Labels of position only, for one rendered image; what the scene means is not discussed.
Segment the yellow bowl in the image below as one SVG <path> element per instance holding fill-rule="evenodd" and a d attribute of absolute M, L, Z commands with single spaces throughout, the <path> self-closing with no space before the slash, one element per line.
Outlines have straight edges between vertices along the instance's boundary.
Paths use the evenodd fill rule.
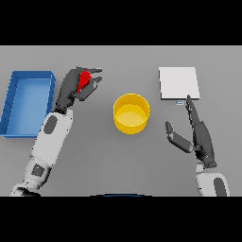
<path fill-rule="evenodd" d="M 150 107 L 141 95 L 127 93 L 119 96 L 113 104 L 113 123 L 125 134 L 137 134 L 147 125 Z"/>

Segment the blue tray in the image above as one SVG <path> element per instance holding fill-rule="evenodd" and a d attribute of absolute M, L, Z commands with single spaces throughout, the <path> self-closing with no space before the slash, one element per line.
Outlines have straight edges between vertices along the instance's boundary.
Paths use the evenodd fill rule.
<path fill-rule="evenodd" d="M 12 71 L 0 118 L 0 136 L 36 138 L 51 112 L 55 81 L 52 71 Z"/>

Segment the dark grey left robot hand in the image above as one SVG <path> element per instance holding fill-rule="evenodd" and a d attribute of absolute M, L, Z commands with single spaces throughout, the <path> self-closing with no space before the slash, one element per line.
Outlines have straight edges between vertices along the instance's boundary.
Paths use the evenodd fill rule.
<path fill-rule="evenodd" d="M 102 79 L 102 77 L 93 78 L 91 74 L 100 73 L 101 71 L 101 68 L 76 67 L 71 69 L 65 75 L 60 86 L 54 112 L 66 114 L 67 109 L 74 104 L 76 98 L 79 101 L 84 101 L 97 88 L 97 83 Z M 82 72 L 89 74 L 90 79 L 78 90 L 79 75 Z"/>

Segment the red beaker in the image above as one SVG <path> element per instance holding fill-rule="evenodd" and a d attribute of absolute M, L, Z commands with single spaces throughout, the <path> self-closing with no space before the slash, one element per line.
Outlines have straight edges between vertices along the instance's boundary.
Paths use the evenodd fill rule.
<path fill-rule="evenodd" d="M 78 93 L 89 83 L 91 75 L 88 71 L 82 71 L 78 76 Z"/>

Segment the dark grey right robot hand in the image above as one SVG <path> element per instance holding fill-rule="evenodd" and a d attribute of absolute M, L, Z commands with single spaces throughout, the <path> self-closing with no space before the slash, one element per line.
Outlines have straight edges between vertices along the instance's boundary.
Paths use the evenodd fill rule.
<path fill-rule="evenodd" d="M 185 108 L 188 112 L 190 125 L 193 131 L 193 142 L 190 142 L 175 132 L 171 123 L 168 121 L 165 122 L 167 140 L 185 153 L 195 152 L 196 158 L 201 161 L 206 168 L 217 167 L 211 134 L 205 123 L 199 119 L 197 109 L 190 95 L 186 98 Z"/>

